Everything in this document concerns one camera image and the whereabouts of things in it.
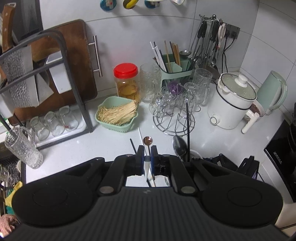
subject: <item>red lid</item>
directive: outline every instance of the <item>red lid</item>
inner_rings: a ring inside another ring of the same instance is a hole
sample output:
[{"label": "red lid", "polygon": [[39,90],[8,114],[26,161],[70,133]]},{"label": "red lid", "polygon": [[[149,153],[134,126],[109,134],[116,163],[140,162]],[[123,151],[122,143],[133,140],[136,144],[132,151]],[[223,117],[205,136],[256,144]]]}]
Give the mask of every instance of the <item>red lid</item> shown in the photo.
[{"label": "red lid", "polygon": [[138,67],[132,63],[122,63],[117,65],[113,72],[118,79],[129,79],[138,74]]}]

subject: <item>power outlet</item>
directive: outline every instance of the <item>power outlet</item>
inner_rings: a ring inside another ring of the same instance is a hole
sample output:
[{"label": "power outlet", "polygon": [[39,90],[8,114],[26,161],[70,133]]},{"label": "power outlet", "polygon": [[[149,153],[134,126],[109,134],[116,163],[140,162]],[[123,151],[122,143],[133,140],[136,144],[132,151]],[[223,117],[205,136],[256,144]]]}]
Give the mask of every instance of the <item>power outlet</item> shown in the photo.
[{"label": "power outlet", "polygon": [[240,28],[239,27],[236,27],[234,25],[231,25],[231,24],[226,24],[226,30],[229,30],[230,32],[230,35],[228,38],[231,38],[233,39],[233,37],[235,39],[237,39],[238,35],[239,35],[239,31],[240,31]]}]

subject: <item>round black pad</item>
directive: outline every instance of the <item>round black pad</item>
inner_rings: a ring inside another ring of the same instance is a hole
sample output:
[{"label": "round black pad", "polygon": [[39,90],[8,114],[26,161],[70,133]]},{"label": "round black pad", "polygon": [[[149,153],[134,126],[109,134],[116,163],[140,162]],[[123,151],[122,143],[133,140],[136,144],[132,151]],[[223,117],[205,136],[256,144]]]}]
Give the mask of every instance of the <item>round black pad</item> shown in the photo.
[{"label": "round black pad", "polygon": [[92,191],[83,178],[61,175],[24,185],[15,193],[12,208],[23,223],[53,227],[79,219],[92,202]]},{"label": "round black pad", "polygon": [[275,223],[283,201],[274,187],[240,174],[231,174],[213,178],[202,194],[202,204],[222,223],[254,228]]}]

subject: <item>light green kettle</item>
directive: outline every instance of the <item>light green kettle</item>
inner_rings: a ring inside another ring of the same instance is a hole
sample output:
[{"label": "light green kettle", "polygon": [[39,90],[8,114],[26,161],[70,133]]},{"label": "light green kettle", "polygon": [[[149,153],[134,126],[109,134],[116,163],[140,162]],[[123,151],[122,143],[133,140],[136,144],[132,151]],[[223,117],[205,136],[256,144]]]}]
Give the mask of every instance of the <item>light green kettle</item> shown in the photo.
[{"label": "light green kettle", "polygon": [[271,71],[257,92],[257,101],[262,105],[265,115],[279,108],[286,99],[286,81],[277,72]]}]

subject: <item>purple object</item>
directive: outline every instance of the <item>purple object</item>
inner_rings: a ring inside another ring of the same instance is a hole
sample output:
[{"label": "purple object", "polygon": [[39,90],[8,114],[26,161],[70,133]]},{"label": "purple object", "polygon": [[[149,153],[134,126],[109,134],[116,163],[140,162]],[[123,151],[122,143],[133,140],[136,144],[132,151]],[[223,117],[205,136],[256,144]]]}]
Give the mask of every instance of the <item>purple object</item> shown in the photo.
[{"label": "purple object", "polygon": [[168,89],[172,94],[176,94],[176,95],[181,94],[184,90],[184,88],[179,84],[178,81],[169,82]]}]

